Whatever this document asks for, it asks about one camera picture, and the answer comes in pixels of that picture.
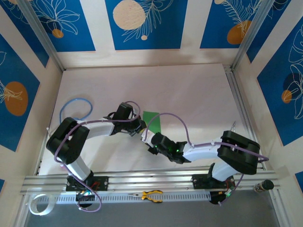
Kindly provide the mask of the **green paper sheet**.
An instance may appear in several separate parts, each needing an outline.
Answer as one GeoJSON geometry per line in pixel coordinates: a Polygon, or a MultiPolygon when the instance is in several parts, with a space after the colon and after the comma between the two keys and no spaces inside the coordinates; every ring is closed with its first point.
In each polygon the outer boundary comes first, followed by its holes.
{"type": "MultiPolygon", "coordinates": [[[[143,120],[145,121],[146,125],[150,123],[152,118],[157,116],[159,113],[157,112],[148,112],[144,111],[143,112],[143,120]]],[[[161,133],[161,124],[160,124],[160,118],[157,117],[149,126],[149,130],[153,133],[160,132],[161,133]]]]}

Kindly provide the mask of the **yellow and black pliers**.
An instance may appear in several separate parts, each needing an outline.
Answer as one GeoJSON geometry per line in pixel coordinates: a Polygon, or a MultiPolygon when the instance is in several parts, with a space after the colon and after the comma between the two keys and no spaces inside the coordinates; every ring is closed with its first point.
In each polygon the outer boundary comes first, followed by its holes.
{"type": "Polygon", "coordinates": [[[163,191],[160,191],[160,190],[143,191],[143,192],[129,193],[128,195],[131,197],[140,198],[141,200],[151,201],[153,203],[162,203],[163,200],[156,199],[154,194],[162,195],[163,191]]]}

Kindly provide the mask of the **blue tube stethoscope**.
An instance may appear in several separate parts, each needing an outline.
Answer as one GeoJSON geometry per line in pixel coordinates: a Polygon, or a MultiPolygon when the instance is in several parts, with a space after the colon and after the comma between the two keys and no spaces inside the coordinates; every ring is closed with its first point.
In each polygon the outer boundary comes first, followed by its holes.
{"type": "Polygon", "coordinates": [[[89,112],[88,112],[85,116],[83,116],[83,117],[81,117],[81,118],[74,118],[74,119],[77,120],[77,121],[83,121],[83,120],[85,120],[87,117],[90,116],[90,114],[91,114],[92,111],[93,111],[93,104],[92,104],[89,100],[87,100],[87,99],[85,99],[85,98],[76,97],[76,98],[73,98],[73,99],[67,101],[67,102],[62,106],[62,108],[60,109],[60,111],[59,111],[59,123],[62,123],[62,114],[63,114],[63,111],[65,110],[65,108],[66,108],[69,104],[71,104],[72,102],[75,102],[75,101],[84,101],[84,102],[86,102],[87,104],[89,104],[90,110],[89,110],[89,112]]]}

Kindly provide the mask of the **small bottle with black cap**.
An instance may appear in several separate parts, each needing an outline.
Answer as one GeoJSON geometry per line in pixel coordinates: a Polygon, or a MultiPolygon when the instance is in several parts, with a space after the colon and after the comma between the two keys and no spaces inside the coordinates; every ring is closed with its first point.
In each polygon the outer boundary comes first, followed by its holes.
{"type": "Polygon", "coordinates": [[[272,189],[274,189],[274,183],[268,179],[254,185],[253,187],[253,190],[257,193],[266,192],[272,189]]]}

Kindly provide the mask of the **clear adhesive tape roll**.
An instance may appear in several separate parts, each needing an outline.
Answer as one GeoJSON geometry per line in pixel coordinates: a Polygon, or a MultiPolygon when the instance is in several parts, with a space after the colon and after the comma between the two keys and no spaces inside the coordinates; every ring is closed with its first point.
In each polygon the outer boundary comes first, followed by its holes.
{"type": "Polygon", "coordinates": [[[29,211],[36,216],[45,216],[47,214],[49,214],[54,206],[56,204],[56,200],[54,198],[54,196],[50,195],[50,194],[38,194],[36,195],[30,202],[29,204],[29,211]],[[39,211],[37,206],[38,206],[38,202],[40,201],[40,199],[47,199],[47,206],[44,210],[39,211]]]}

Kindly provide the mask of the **aluminium mounting rail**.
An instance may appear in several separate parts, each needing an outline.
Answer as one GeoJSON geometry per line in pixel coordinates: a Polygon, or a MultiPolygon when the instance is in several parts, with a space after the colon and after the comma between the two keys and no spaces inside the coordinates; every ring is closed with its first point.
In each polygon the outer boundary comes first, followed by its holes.
{"type": "MultiPolygon", "coordinates": [[[[181,169],[163,170],[138,170],[121,172],[99,172],[95,176],[107,176],[110,193],[140,192],[150,190],[161,190],[163,192],[185,192],[194,190],[191,182],[194,174],[207,174],[208,167],[193,167],[181,169]]],[[[264,180],[271,180],[275,189],[281,185],[275,171],[257,169],[255,175],[244,175],[238,189],[250,190],[252,187],[264,180]]],[[[26,193],[61,193],[66,190],[67,175],[36,175],[26,176],[20,190],[20,194],[26,193]]]]}

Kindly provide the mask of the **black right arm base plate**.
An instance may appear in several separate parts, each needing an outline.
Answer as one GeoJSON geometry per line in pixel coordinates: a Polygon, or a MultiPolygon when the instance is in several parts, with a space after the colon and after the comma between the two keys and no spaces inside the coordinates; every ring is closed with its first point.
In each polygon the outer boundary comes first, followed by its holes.
{"type": "Polygon", "coordinates": [[[191,177],[194,189],[232,189],[235,187],[233,177],[224,182],[218,181],[207,174],[195,174],[191,177]]]}

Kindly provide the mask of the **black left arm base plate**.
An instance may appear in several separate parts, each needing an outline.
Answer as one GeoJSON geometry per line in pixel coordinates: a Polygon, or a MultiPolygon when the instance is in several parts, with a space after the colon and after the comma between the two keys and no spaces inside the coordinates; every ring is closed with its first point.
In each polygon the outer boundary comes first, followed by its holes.
{"type": "MultiPolygon", "coordinates": [[[[94,191],[107,191],[108,188],[108,176],[91,176],[88,177],[84,183],[94,191]]],[[[88,190],[88,188],[81,183],[79,183],[74,177],[67,177],[66,191],[67,192],[77,192],[88,190]]]]}

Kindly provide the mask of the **aluminium side rail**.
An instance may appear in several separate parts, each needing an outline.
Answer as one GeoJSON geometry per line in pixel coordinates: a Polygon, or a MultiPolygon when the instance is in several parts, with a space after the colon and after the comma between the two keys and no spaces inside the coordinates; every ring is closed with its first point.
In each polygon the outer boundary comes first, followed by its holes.
{"type": "Polygon", "coordinates": [[[245,158],[248,160],[248,164],[245,164],[246,166],[251,166],[255,170],[254,171],[248,171],[245,173],[246,175],[250,173],[254,173],[257,171],[257,169],[260,167],[264,170],[263,164],[261,164],[261,161],[264,161],[264,157],[260,156],[260,145],[256,141],[255,133],[252,129],[250,119],[248,117],[247,110],[245,108],[244,99],[240,93],[240,88],[238,86],[236,77],[229,66],[224,66],[224,71],[228,80],[228,83],[230,85],[238,112],[241,117],[241,122],[234,122],[232,125],[231,130],[239,135],[241,137],[244,137],[243,139],[240,139],[241,143],[244,143],[243,148],[245,150],[250,151],[250,153],[245,153],[245,158]]]}

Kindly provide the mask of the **aluminium frame post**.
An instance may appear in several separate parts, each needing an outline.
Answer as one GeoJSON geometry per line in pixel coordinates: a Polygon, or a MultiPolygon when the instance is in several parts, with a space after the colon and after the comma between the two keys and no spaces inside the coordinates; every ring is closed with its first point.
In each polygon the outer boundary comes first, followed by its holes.
{"type": "Polygon", "coordinates": [[[250,63],[253,62],[291,0],[259,0],[258,2],[260,7],[256,11],[231,65],[233,71],[237,69],[245,55],[250,63]]]}
{"type": "Polygon", "coordinates": [[[16,2],[24,17],[26,18],[27,22],[34,31],[39,42],[41,43],[49,57],[52,59],[57,69],[60,72],[64,72],[66,68],[63,66],[53,43],[51,42],[47,32],[41,24],[30,2],[28,0],[16,0],[16,2]]]}

